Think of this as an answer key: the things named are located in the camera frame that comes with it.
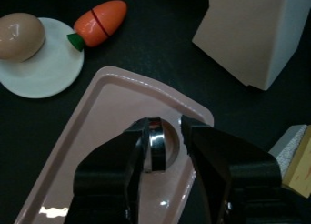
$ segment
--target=toy egg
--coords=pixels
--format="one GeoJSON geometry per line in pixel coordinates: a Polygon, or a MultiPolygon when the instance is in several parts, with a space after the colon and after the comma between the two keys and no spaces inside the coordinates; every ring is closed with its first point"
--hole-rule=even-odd
{"type": "Polygon", "coordinates": [[[13,13],[0,18],[0,59],[23,62],[37,52],[44,40],[45,29],[33,15],[13,13]]]}
{"type": "Polygon", "coordinates": [[[75,22],[75,33],[68,35],[75,48],[81,51],[84,46],[97,46],[110,38],[120,27],[128,8],[120,1],[105,2],[85,12],[75,22]]]}

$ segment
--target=white box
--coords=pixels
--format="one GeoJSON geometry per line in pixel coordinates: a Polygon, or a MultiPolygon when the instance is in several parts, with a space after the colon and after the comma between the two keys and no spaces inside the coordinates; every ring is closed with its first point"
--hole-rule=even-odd
{"type": "Polygon", "coordinates": [[[311,0],[210,0],[194,43],[246,85],[267,90],[299,45],[311,0]]]}

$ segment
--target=yellow object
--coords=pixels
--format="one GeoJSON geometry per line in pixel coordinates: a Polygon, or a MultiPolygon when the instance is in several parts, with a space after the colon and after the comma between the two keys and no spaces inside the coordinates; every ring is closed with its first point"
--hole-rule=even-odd
{"type": "Polygon", "coordinates": [[[308,198],[311,193],[311,127],[308,126],[294,154],[283,182],[286,188],[292,189],[308,198]]]}

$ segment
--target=black table surface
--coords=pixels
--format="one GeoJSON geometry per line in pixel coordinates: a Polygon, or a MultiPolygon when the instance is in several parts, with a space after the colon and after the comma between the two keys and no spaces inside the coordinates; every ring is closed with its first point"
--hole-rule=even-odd
{"type": "MultiPolygon", "coordinates": [[[[0,16],[25,12],[67,25],[110,0],[1,0],[0,16]]],[[[81,73],[56,96],[29,99],[0,85],[0,224],[13,223],[89,81],[119,66],[166,83],[215,118],[215,127],[268,150],[292,125],[311,124],[311,18],[298,50],[267,91],[244,87],[194,45],[208,0],[124,0],[124,24],[100,46],[85,49],[81,73]]],[[[311,202],[292,196],[311,223],[311,202]]],[[[204,223],[198,185],[180,223],[204,223]]]]}

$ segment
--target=toy carrot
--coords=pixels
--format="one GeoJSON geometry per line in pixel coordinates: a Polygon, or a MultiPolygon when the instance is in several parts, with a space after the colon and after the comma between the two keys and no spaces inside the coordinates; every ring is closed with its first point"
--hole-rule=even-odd
{"type": "Polygon", "coordinates": [[[85,45],[97,46],[114,34],[127,11],[127,4],[115,0],[97,5],[80,16],[75,22],[76,33],[67,36],[79,51],[85,45]]]}

